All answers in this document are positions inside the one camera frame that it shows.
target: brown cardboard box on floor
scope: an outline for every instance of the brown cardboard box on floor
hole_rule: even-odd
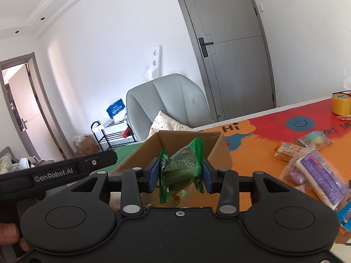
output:
[[[204,138],[204,159],[208,159],[215,169],[231,169],[232,160],[222,133],[162,130],[152,135],[139,146],[110,175],[121,175],[123,171],[133,167],[146,168],[155,157],[160,156],[161,149],[166,150],[168,155],[171,156],[179,149],[187,146],[196,137]],[[144,204],[152,203],[156,207],[175,207],[171,201],[163,205],[160,204],[158,187],[152,194],[144,194],[142,198]],[[211,206],[215,210],[218,199],[219,194],[210,195],[206,192],[201,194],[195,189],[195,185],[192,184],[187,188],[187,194],[178,207]]]

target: wall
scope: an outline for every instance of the wall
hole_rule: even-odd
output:
[[[178,0],[81,0],[40,44],[78,133],[146,82],[152,46],[162,46],[162,75],[182,72],[204,90]]]
[[[43,54],[38,46],[37,40],[33,36],[22,36],[18,38],[0,40],[1,61],[30,54],[31,52],[34,52],[36,55],[40,76],[57,121],[59,122],[59,125],[61,126],[61,129],[68,142],[73,146],[72,138],[76,136],[76,132],[71,125],[66,109],[57,90],[57,86],[50,69],[50,64],[46,58],[43,58]],[[17,134],[17,131],[15,130],[15,126],[8,112],[3,93],[0,93],[0,123],[0,150],[6,146],[10,146],[17,158],[26,157],[27,152]]]
[[[343,90],[351,78],[351,0],[255,1],[264,7],[277,105]]]

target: table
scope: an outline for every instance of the table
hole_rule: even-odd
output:
[[[222,132],[232,158],[231,169],[239,175],[252,176],[254,171],[261,170],[276,178],[279,178],[287,164],[273,157],[282,141],[296,143],[306,133],[324,131],[333,144],[320,150],[320,154],[339,171],[345,183],[348,183],[351,179],[351,121],[340,121],[332,113],[331,104],[330,97],[321,98],[193,130]],[[306,193],[317,198],[313,191]],[[250,195],[241,193],[240,210],[247,210],[250,206]],[[336,242],[345,243],[350,237],[351,234],[338,236]],[[332,251],[344,261],[351,262],[351,246],[335,244]]]

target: roll of tape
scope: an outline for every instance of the roll of tape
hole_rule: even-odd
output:
[[[351,114],[351,96],[344,93],[336,93],[332,95],[333,113],[339,116]]]

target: ceiling molding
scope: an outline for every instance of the ceiling molding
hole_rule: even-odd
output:
[[[80,0],[41,0],[28,17],[0,18],[0,39],[25,35],[40,37],[52,24]]]

